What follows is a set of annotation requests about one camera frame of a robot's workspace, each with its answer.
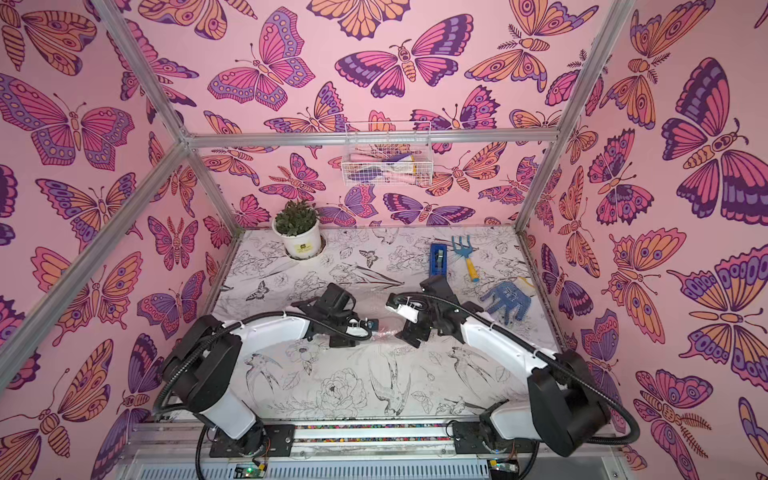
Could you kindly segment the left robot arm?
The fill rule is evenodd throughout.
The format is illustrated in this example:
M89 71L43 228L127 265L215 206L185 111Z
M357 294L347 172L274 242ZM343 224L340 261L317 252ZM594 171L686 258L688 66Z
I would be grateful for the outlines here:
M161 367L163 385L152 414L159 417L187 411L231 440L259 440L263 431L260 418L231 388L243 343L249 342L258 352L326 335L354 347L379 329L377 319L358 315L355 306L354 296L331 283L319 297L229 325L211 314L199 317Z

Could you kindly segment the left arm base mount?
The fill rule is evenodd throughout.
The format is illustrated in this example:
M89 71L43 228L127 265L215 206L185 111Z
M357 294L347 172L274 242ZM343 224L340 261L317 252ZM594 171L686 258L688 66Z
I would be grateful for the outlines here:
M243 437L234 440L216 432L210 447L211 458L289 457L294 443L293 424L256 424Z

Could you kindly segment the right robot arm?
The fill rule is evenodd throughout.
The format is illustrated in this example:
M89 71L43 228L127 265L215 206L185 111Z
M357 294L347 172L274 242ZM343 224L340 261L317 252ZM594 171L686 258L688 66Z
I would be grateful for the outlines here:
M491 408L485 420L490 434L538 441L561 457L584 444L623 446L639 440L635 417L596 386L583 357L541 347L496 322L479 305L461 303L444 276L427 279L417 292L390 294L386 307L406 320L408 342L424 342L435 330L492 356L526 383L528 406L503 401Z

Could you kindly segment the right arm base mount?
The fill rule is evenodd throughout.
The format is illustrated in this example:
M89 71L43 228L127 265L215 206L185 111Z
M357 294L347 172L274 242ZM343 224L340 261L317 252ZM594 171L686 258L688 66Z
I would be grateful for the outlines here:
M457 454L509 455L530 454L534 442L529 439L506 440L490 432L490 428L478 421L451 420L445 428L452 439Z

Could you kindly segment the clear bubble wrap sheet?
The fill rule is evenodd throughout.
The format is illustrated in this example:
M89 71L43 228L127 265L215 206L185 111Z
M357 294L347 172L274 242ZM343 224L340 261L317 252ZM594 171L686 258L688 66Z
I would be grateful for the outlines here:
M369 344L385 344L385 345L405 345L406 342L398 337L398 334L402 332L409 321L398 315L386 315L378 319L380 322L379 331L371 333L371 337L367 340L362 340L364 345Z

